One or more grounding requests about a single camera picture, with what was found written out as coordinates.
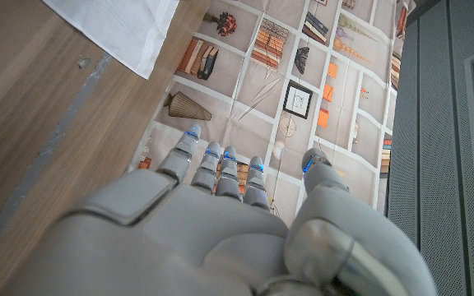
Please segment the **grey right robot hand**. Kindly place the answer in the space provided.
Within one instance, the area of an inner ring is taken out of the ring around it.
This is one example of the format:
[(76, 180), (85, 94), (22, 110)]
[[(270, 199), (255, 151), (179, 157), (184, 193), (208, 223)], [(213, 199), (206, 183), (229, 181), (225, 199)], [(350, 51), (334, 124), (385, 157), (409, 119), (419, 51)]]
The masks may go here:
[(263, 161), (239, 189), (235, 149), (201, 128), (158, 169), (128, 173), (55, 220), (5, 295), (434, 295), (415, 244), (351, 195), (319, 149), (302, 159), (307, 197), (292, 224), (269, 209)]

